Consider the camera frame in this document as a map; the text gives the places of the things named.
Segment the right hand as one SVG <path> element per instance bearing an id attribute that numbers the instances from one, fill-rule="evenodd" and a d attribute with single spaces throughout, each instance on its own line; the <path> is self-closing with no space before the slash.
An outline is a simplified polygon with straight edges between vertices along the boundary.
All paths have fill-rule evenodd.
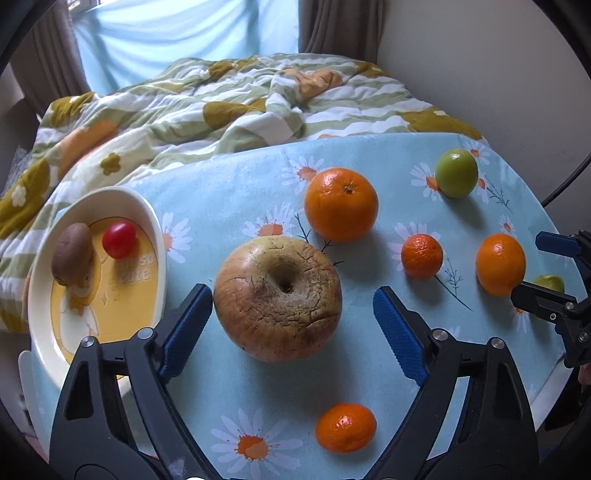
<path id="1" fill-rule="evenodd" d="M 591 385 L 591 363 L 579 367 L 578 381 L 581 385 Z"/>

